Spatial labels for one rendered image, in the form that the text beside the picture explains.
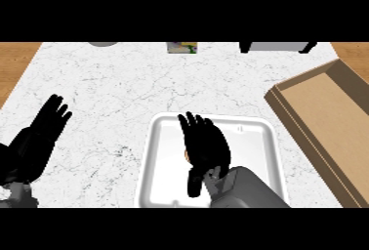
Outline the white plastic tray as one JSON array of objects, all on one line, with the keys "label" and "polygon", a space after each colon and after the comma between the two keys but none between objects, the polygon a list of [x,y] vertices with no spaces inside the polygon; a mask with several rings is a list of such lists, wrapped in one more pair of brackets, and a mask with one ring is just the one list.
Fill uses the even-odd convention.
[{"label": "white plastic tray", "polygon": [[[204,114],[223,132],[231,147],[231,166],[247,167],[290,203],[280,160],[277,130],[259,117]],[[209,208],[207,188],[198,198],[188,196],[188,174],[192,165],[185,157],[185,140],[176,112],[154,116],[138,182],[135,206],[142,208]]]}]

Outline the brown cardboard box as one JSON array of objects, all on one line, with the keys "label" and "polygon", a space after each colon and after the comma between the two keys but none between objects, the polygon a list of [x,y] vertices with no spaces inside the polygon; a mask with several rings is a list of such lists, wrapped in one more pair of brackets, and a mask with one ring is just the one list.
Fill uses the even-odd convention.
[{"label": "brown cardboard box", "polygon": [[369,208],[369,83],[334,60],[278,83],[266,101],[340,205]]}]

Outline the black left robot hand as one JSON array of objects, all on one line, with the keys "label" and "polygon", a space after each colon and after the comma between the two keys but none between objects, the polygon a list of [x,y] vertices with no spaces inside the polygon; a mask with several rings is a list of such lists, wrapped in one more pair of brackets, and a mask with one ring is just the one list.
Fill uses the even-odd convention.
[{"label": "black left robot hand", "polygon": [[12,182],[30,184],[40,177],[73,116],[63,102],[64,98],[52,95],[30,127],[23,129],[8,146],[0,143],[0,186]]}]

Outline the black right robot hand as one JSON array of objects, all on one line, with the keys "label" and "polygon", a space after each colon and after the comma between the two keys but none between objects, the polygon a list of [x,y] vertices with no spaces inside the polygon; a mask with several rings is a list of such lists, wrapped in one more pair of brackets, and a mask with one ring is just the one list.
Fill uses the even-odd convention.
[{"label": "black right robot hand", "polygon": [[206,174],[216,167],[221,168],[218,179],[222,179],[229,171],[231,149],[223,132],[210,118],[194,115],[178,115],[185,137],[185,146],[192,164],[188,177],[188,195],[195,198],[201,195]]}]

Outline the grey appliance with black legs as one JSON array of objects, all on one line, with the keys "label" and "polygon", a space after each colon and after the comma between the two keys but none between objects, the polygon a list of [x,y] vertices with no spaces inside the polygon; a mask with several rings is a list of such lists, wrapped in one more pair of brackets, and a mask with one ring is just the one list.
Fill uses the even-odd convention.
[{"label": "grey appliance with black legs", "polygon": [[287,51],[308,54],[316,47],[316,42],[241,42],[243,53],[250,51]]}]

